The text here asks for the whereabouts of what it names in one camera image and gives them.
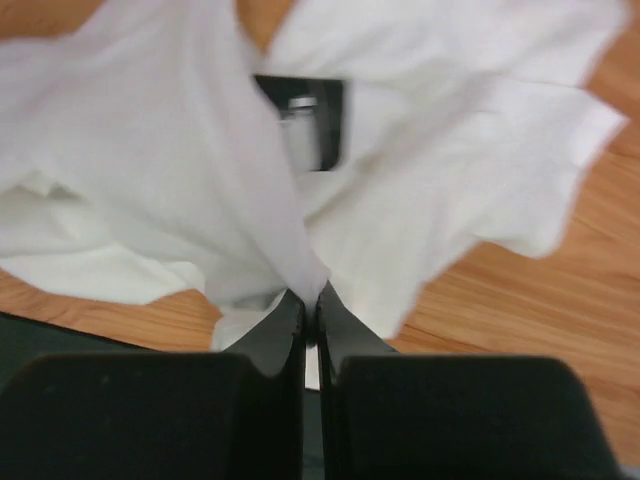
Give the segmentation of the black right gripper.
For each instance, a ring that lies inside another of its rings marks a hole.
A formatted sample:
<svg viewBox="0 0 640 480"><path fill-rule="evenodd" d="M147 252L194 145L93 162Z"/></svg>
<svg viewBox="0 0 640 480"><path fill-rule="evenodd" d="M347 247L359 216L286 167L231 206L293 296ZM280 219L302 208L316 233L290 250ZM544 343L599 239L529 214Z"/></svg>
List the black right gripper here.
<svg viewBox="0 0 640 480"><path fill-rule="evenodd" d="M335 169L346 126L348 83L267 75L256 75L254 80L278 111L293 171Z"/></svg>

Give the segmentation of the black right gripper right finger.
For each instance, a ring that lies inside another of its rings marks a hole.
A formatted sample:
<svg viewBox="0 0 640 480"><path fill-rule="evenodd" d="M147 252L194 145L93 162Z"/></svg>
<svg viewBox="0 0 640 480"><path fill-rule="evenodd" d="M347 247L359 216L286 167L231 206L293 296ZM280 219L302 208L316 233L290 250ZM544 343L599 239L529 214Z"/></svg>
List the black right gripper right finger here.
<svg viewBox="0 0 640 480"><path fill-rule="evenodd" d="M316 307L330 479L619 479L589 395L544 356L402 354L326 286Z"/></svg>

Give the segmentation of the white t-shirt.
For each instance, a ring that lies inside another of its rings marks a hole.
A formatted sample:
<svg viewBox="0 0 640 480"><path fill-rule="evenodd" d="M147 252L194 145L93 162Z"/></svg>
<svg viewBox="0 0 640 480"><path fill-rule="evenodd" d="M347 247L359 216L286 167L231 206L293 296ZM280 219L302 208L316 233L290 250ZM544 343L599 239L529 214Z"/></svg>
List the white t-shirt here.
<svg viewBox="0 0 640 480"><path fill-rule="evenodd" d="M390 338L482 241L560 242L625 117L583 85L624 1L298 1L260 52L232 1L108 1L1 45L1 267L148 304L194 289L214 347L332 284ZM296 173L256 75L348 83L340 162Z"/></svg>

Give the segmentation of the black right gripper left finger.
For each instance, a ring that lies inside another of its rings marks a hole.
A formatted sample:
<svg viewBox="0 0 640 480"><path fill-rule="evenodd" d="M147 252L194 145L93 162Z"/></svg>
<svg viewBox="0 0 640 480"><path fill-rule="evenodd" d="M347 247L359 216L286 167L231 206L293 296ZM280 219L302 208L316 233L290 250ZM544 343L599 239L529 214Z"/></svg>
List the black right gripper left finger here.
<svg viewBox="0 0 640 480"><path fill-rule="evenodd" d="M1 392L5 479L298 479L305 308L218 353L60 352Z"/></svg>

